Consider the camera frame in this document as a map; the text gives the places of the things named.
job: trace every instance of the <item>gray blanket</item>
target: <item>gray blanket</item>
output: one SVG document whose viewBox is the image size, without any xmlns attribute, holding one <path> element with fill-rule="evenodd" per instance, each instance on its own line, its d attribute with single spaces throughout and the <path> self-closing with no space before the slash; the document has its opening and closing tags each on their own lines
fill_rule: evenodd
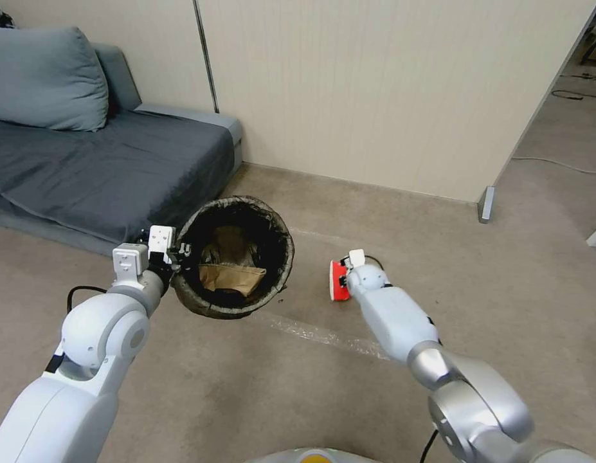
<svg viewBox="0 0 596 463">
<path fill-rule="evenodd" d="M 233 167 L 223 127 L 119 113 L 95 133 L 0 122 L 0 195 L 33 215 L 112 242 L 181 227 Z"/>
</svg>

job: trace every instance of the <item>gray sofa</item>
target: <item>gray sofa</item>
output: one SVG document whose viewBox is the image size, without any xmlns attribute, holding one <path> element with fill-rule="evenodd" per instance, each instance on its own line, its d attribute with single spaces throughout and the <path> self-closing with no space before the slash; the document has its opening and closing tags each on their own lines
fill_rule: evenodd
<svg viewBox="0 0 596 463">
<path fill-rule="evenodd" d="M 142 104 L 122 52 L 94 45 L 109 86 L 98 132 L 0 121 L 0 226 L 110 255 L 152 223 L 182 227 L 242 163 L 235 118 Z"/>
</svg>

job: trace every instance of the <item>floor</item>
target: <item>floor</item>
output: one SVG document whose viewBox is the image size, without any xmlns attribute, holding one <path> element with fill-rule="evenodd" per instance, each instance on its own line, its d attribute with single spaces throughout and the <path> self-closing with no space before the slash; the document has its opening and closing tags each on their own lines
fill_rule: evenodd
<svg viewBox="0 0 596 463">
<path fill-rule="evenodd" d="M 596 169 L 596 100 L 550 97 L 518 155 Z M 239 463 L 298 446 L 417 461 L 426 392 L 381 355 L 355 302 L 329 301 L 329 261 L 356 247 L 383 261 L 447 347 L 512 383 L 538 436 L 596 457 L 596 249 L 584 242 L 596 176 L 512 161 L 489 225 L 473 204 L 252 165 L 226 194 L 258 196 L 290 227 L 287 289 L 231 322 L 188 312 L 170 291 L 100 462 Z M 0 422 L 53 352 L 69 288 L 111 280 L 105 257 L 0 228 Z M 441 441 L 429 461 L 452 461 Z"/>
</svg>

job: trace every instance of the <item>black trash bin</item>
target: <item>black trash bin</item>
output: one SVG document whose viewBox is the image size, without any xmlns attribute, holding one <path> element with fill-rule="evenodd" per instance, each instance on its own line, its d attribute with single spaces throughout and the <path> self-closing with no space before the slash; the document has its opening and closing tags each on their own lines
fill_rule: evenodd
<svg viewBox="0 0 596 463">
<path fill-rule="evenodd" d="M 177 241 L 178 246 L 190 245 L 190 254 L 183 257 L 172 285 L 186 308 L 207 317 L 232 319 L 252 313 L 283 289 L 291 272 L 291 234 L 283 219 L 256 197 L 206 203 L 184 225 Z M 211 262 L 265 269 L 265 275 L 247 296 L 226 289 L 210 291 L 202 284 L 199 266 Z"/>
</svg>

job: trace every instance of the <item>electrical cord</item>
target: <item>electrical cord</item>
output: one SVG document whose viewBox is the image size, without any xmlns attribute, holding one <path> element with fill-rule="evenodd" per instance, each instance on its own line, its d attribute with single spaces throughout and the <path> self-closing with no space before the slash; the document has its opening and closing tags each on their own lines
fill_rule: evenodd
<svg viewBox="0 0 596 463">
<path fill-rule="evenodd" d="M 578 96 L 565 96 L 565 95 L 560 95 L 560 93 L 569 93 L 570 95 L 578 95 Z M 553 90 L 550 93 L 552 96 L 556 96 L 558 98 L 565 98 L 566 100 L 576 100 L 576 101 L 581 101 L 585 96 L 589 96 L 590 98 L 596 98 L 596 95 L 593 95 L 591 93 L 582 93 L 582 92 L 577 92 L 577 91 L 572 91 L 572 90 Z"/>
<path fill-rule="evenodd" d="M 593 175 L 596 175 L 596 170 L 585 170 L 585 169 L 581 169 L 581 168 L 579 168 L 579 167 L 574 167 L 574 166 L 571 166 L 571 165 L 569 165 L 569 164 L 564 164 L 564 163 L 562 163 L 562 162 L 559 162 L 559 161 L 554 161 L 554 160 L 552 160 L 552 159 L 546 159 L 546 158 L 535 158 L 535 157 L 532 157 L 532 156 L 529 156 L 529 157 L 527 157 L 527 158 L 525 158 L 525 157 L 517 157 L 517 156 L 513 156 L 512 158 L 513 158 L 515 161 L 527 161 L 527 160 L 530 160 L 530 161 L 544 161 L 544 162 L 550 162 L 551 164 L 556 164 L 556 165 L 559 165 L 559 166 L 562 166 L 562 167 L 565 167 L 565 168 L 569 168 L 569 169 L 572 169 L 572 170 L 576 170 L 577 172 L 581 172 L 582 174 L 593 174 Z"/>
<path fill-rule="evenodd" d="M 368 254 L 364 254 L 364 257 L 366 257 L 367 259 L 370 259 L 370 260 L 374 260 L 375 262 L 377 262 L 377 265 L 379 266 L 379 268 L 381 268 L 383 271 L 385 271 L 385 268 L 383 267 L 383 265 L 381 265 L 381 262 L 379 261 L 379 259 L 377 259 L 376 257 L 370 256 Z"/>
<path fill-rule="evenodd" d="M 433 446 L 433 442 L 435 441 L 435 437 L 437 437 L 437 434 L 439 434 L 438 430 L 433 431 L 431 438 L 428 440 L 428 442 L 424 446 L 424 450 L 422 451 L 422 456 L 420 457 L 420 463 L 424 463 L 426 461 L 426 455 L 428 455 L 428 451 Z"/>
<path fill-rule="evenodd" d="M 580 78 L 583 80 L 595 80 L 596 75 L 589 74 L 589 73 L 582 73 L 582 74 L 559 74 L 559 77 L 574 77 Z"/>
<path fill-rule="evenodd" d="M 75 286 L 74 288 L 71 288 L 71 290 L 68 292 L 68 296 L 66 297 L 66 313 L 70 313 L 71 310 L 73 310 L 73 295 L 79 291 L 80 289 L 87 289 L 89 291 L 98 291 L 99 293 L 106 293 L 107 290 L 106 289 L 102 289 L 99 288 L 97 286 Z"/>
</svg>

